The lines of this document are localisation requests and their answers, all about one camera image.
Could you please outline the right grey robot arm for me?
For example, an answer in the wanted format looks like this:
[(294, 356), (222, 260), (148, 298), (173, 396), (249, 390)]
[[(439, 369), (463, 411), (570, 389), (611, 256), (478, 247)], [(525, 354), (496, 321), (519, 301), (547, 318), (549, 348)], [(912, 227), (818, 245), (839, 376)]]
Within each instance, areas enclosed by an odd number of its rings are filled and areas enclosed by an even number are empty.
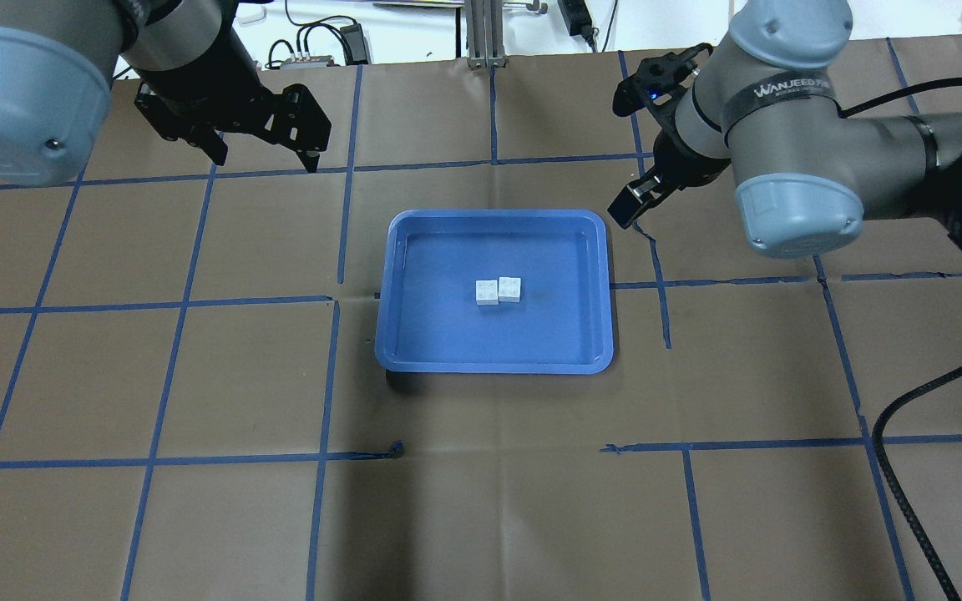
[(775, 259), (823, 255), (870, 220), (930, 218), (962, 251), (962, 113), (865, 111), (962, 78), (839, 105), (829, 65), (848, 44), (845, 1), (748, 1), (717, 44), (645, 58), (612, 98), (660, 132), (654, 164), (608, 213), (623, 229), (669, 195), (730, 170), (747, 243)]

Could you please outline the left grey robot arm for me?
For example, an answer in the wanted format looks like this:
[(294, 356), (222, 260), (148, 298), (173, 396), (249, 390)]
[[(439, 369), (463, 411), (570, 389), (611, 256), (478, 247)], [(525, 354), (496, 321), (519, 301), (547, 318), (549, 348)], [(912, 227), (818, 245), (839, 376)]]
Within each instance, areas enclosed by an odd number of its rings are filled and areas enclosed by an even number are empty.
[(224, 133), (250, 134), (318, 168), (332, 123), (304, 84), (275, 93), (238, 38), (236, 1), (0, 1), (0, 182), (58, 185), (88, 163), (114, 66), (161, 138), (221, 166)]

